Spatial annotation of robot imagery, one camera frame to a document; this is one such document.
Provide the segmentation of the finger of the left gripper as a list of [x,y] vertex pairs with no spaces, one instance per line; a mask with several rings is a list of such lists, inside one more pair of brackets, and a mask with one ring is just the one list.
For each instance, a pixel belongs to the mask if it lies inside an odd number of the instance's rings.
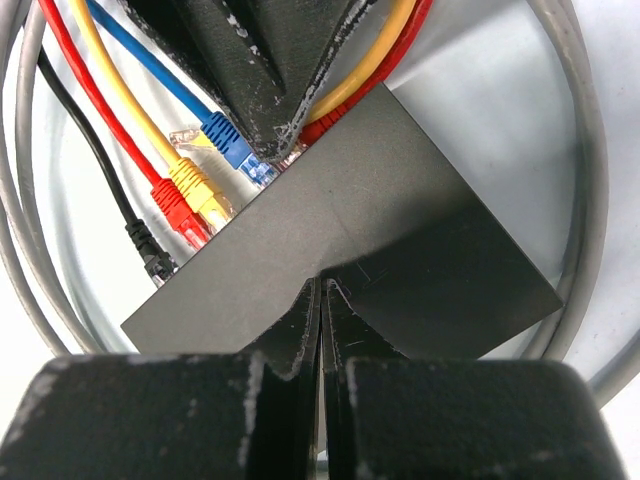
[[282,160],[300,101],[289,1],[124,1],[128,17],[228,114],[258,157]]
[[349,8],[339,18],[337,26],[332,29],[331,36],[325,42],[322,55],[314,68],[314,75],[304,92],[295,116],[289,123],[287,130],[278,134],[278,163],[283,163],[294,150],[298,135],[304,126],[304,122],[310,119],[311,108],[318,101],[319,91],[326,83],[339,50],[375,4],[376,1],[351,1]]

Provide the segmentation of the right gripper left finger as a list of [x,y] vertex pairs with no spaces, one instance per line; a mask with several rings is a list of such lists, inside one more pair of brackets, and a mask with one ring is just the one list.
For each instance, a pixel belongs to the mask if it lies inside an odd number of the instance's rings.
[[313,479],[317,455],[320,281],[305,282],[279,320],[244,348],[264,361],[247,473]]

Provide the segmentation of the black network switch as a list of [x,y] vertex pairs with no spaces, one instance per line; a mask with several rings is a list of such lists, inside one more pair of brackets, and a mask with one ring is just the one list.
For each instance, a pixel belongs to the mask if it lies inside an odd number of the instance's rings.
[[143,353],[237,350],[320,278],[411,358],[478,358],[556,290],[378,86],[123,325]]

